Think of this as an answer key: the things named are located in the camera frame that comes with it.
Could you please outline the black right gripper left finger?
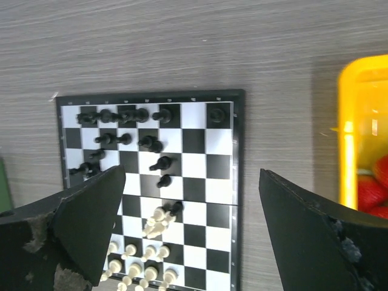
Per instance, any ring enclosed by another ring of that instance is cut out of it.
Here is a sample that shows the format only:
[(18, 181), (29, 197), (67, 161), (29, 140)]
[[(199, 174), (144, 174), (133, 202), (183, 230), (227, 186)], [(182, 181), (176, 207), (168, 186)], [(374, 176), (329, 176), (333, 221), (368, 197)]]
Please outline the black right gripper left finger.
[(1, 290), (98, 286), (125, 184), (122, 165), (1, 213)]

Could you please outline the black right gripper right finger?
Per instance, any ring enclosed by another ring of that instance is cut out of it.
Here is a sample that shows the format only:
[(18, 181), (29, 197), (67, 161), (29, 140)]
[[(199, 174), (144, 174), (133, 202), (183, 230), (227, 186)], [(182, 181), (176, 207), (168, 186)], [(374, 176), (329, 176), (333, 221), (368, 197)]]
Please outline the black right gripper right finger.
[(259, 195), (284, 290), (387, 290), (386, 219), (271, 170), (260, 170)]

